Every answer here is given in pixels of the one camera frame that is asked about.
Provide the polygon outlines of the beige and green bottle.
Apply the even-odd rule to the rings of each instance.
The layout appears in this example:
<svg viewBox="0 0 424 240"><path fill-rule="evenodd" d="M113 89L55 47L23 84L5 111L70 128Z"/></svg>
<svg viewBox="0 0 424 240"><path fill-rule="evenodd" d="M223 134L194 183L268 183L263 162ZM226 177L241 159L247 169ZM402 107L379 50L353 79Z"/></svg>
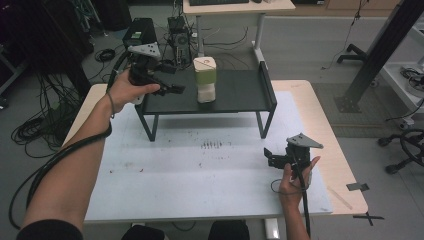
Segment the beige and green bottle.
<svg viewBox="0 0 424 240"><path fill-rule="evenodd" d="M215 84L217 65L212 57L197 57L193 60L199 103L213 102L216 99Z"/></svg>

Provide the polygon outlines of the person's dark sleeve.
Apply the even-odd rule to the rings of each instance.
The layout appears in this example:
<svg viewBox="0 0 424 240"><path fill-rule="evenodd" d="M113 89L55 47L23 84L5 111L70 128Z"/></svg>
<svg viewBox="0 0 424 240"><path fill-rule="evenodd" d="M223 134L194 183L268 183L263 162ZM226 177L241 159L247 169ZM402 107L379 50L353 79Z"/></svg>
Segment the person's dark sleeve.
<svg viewBox="0 0 424 240"><path fill-rule="evenodd" d="M84 240L82 232L66 221L47 219L25 226L16 240Z"/></svg>

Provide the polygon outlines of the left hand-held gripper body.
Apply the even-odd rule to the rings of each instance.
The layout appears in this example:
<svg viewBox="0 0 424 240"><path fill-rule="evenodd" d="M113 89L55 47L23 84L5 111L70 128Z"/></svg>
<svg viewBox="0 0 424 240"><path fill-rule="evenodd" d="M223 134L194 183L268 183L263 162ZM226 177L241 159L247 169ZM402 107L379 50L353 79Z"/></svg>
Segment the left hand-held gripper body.
<svg viewBox="0 0 424 240"><path fill-rule="evenodd" d="M135 86L158 84L160 89L154 95L163 95L164 84L154 76L155 71L161 67L158 43L132 45L128 47L128 52L132 54L129 81Z"/></svg>

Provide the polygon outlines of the black metal shelf rack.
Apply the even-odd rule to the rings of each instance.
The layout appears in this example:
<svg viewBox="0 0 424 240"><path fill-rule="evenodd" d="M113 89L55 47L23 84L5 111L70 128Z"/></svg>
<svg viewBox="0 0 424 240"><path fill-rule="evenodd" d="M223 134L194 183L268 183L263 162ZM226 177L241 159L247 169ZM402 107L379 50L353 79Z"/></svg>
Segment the black metal shelf rack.
<svg viewBox="0 0 424 240"><path fill-rule="evenodd" d="M160 73L160 77L185 86L182 94L165 96L149 94L135 110L150 141L156 138L160 115L221 114L254 112L260 137L265 139L277 107L276 96L266 64L261 62L257 70L218 70L215 85L216 100L197 102L194 73L189 70L175 75Z"/></svg>

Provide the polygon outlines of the black office chair base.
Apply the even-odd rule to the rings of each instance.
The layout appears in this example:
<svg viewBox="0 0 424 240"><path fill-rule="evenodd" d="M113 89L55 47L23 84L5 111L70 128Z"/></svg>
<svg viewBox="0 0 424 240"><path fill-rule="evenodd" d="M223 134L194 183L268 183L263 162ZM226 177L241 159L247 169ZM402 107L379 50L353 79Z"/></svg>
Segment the black office chair base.
<svg viewBox="0 0 424 240"><path fill-rule="evenodd" d="M424 167L424 129L407 129L401 134L392 134L389 137L383 137L377 140L380 147L389 145L394 139L398 139L402 151L407 158L398 164L392 164L385 167L388 174L395 174L407 164L415 162Z"/></svg>

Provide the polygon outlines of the black metal post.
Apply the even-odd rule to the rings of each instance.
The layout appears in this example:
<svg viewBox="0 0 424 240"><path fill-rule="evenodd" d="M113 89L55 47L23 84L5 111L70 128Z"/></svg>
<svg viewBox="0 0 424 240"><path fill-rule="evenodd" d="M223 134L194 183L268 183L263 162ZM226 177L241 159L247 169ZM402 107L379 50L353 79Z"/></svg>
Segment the black metal post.
<svg viewBox="0 0 424 240"><path fill-rule="evenodd" d="M341 97L334 98L339 112L361 112L358 102L362 95L423 12L424 0L400 0L367 52L363 52L353 44L347 47L347 51L354 51L355 55L341 55L337 62L360 60L363 65L345 93Z"/></svg>

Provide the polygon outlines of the grey tape piece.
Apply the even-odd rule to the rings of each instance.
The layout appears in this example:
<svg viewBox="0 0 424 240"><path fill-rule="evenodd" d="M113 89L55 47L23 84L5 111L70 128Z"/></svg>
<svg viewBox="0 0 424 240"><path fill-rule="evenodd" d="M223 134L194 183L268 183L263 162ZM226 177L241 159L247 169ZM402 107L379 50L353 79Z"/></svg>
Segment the grey tape piece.
<svg viewBox="0 0 424 240"><path fill-rule="evenodd" d="M347 184L346 187L349 191L360 190L361 192L369 190L369 186L366 183L351 183Z"/></svg>

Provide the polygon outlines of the open computer tower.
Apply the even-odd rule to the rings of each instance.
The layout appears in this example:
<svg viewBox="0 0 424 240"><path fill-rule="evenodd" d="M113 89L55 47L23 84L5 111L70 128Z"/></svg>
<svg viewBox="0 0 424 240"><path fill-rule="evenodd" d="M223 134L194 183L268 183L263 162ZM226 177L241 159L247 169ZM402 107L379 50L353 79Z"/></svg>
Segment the open computer tower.
<svg viewBox="0 0 424 240"><path fill-rule="evenodd" d="M191 63L190 35L189 29L185 25L182 16L169 17L168 29L170 37L170 46L174 52L174 58L177 66L183 66Z"/></svg>

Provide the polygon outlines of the person's right hand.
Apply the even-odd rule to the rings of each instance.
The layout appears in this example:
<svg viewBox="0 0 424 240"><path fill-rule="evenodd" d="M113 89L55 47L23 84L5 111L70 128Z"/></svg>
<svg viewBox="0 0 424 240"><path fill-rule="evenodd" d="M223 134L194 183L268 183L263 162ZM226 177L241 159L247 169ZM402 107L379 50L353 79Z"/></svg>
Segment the person's right hand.
<svg viewBox="0 0 424 240"><path fill-rule="evenodd" d="M293 171L291 165L285 165L278 190L283 210L297 210L299 208L300 201L302 200L302 193L309 187L312 170L320 159L320 156L314 157L310 166L302 171L304 184L301 184L299 177L292 177Z"/></svg>

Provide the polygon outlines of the white table mat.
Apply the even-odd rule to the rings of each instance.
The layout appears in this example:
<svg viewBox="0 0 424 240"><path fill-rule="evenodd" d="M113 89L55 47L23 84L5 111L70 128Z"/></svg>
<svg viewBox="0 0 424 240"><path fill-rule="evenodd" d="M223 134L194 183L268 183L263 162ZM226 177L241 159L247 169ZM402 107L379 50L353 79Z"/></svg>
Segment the white table mat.
<svg viewBox="0 0 424 240"><path fill-rule="evenodd" d="M269 132L252 113L166 115L156 139L133 105L112 122L86 219L136 222L278 216L282 176L264 155L282 155L303 132L293 95L280 91Z"/></svg>

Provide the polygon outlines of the person's left hand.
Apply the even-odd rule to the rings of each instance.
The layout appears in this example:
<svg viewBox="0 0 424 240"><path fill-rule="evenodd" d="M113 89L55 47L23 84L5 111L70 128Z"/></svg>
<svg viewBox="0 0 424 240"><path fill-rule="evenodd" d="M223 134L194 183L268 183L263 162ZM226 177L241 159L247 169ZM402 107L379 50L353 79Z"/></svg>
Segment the person's left hand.
<svg viewBox="0 0 424 240"><path fill-rule="evenodd" d="M121 72L115 79L114 84L108 90L106 99L111 103L112 112L119 113L123 107L138 97L158 91L158 84L148 84L144 86L132 85L129 71Z"/></svg>

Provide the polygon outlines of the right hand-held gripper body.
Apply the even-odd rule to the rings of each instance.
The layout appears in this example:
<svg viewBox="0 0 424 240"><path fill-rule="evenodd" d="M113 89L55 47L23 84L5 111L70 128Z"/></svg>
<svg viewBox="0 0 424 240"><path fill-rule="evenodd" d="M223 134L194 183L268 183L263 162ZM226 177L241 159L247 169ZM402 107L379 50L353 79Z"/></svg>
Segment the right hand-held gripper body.
<svg viewBox="0 0 424 240"><path fill-rule="evenodd" d="M286 155L284 156L284 161L291 165L295 164L301 169L305 169L310 165L311 148L324 148L321 143L316 142L303 133L287 138L286 141L287 146L285 148Z"/></svg>

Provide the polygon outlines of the white shelf cart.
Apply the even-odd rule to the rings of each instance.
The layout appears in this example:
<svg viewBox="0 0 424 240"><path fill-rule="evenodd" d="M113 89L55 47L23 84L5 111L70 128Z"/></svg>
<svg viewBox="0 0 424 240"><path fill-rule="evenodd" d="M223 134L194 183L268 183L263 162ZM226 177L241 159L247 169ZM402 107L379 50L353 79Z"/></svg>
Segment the white shelf cart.
<svg viewBox="0 0 424 240"><path fill-rule="evenodd" d="M380 71L383 79L411 110L419 106L420 98L407 91L407 79L402 68L413 68L424 73L424 23L416 23Z"/></svg>

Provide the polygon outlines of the person's knee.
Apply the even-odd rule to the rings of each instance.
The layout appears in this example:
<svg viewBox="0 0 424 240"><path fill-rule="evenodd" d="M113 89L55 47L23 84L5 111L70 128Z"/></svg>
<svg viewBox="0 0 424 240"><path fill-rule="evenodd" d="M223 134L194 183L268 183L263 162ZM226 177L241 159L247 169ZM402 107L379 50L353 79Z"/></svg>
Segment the person's knee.
<svg viewBox="0 0 424 240"><path fill-rule="evenodd" d="M126 231L121 240L165 240L162 230L143 225L134 225Z"/></svg>
<svg viewBox="0 0 424 240"><path fill-rule="evenodd" d="M215 221L208 240L250 240L247 224L242 220Z"/></svg>

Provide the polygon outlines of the black keyboard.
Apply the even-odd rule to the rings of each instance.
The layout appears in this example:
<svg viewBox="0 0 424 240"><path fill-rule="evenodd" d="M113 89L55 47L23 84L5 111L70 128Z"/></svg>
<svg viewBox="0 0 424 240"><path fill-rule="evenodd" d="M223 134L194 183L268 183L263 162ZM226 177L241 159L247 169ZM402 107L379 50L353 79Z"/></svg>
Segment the black keyboard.
<svg viewBox="0 0 424 240"><path fill-rule="evenodd" d="M189 0L190 6L245 4L249 2L250 0Z"/></svg>

